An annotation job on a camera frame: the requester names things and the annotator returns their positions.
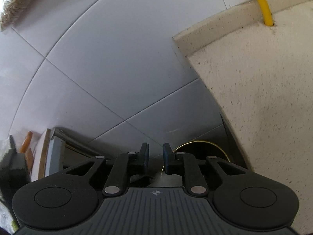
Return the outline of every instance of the ribbed gray panel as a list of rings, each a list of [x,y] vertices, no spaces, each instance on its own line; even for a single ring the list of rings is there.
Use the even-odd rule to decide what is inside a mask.
[[[84,223],[62,231],[23,228],[17,235],[292,235],[284,228],[271,232],[245,231],[222,220],[206,199],[191,197],[182,188],[130,188],[106,199]]]

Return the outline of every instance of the yellow cable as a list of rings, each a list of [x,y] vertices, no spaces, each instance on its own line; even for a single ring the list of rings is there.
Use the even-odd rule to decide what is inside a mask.
[[[257,0],[259,3],[259,6],[261,8],[263,18],[264,18],[264,23],[267,26],[273,26],[273,18],[272,18],[272,13],[270,11],[270,7],[267,3],[267,0]]]

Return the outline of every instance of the round metal screw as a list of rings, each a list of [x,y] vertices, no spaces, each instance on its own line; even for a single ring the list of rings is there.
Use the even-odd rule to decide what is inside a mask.
[[[205,187],[200,186],[200,185],[193,186],[190,190],[195,194],[202,194],[207,191]]]
[[[104,189],[104,191],[107,193],[107,194],[116,194],[120,191],[120,189],[117,187],[117,186],[108,186]]]

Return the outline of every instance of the speckled beige surface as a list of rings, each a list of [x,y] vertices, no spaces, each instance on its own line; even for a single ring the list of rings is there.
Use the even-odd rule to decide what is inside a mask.
[[[272,13],[310,0],[267,0]],[[251,23],[260,21],[262,12],[256,0],[231,7],[214,16],[187,28],[173,38],[184,56],[189,56],[220,39]]]
[[[313,232],[313,1],[207,45],[189,62],[259,174],[300,199],[293,227]]]

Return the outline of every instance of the tiled wall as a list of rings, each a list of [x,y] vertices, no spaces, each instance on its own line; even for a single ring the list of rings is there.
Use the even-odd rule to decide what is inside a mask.
[[[172,36],[246,0],[35,0],[0,34],[0,139],[63,126],[151,156],[222,124]]]

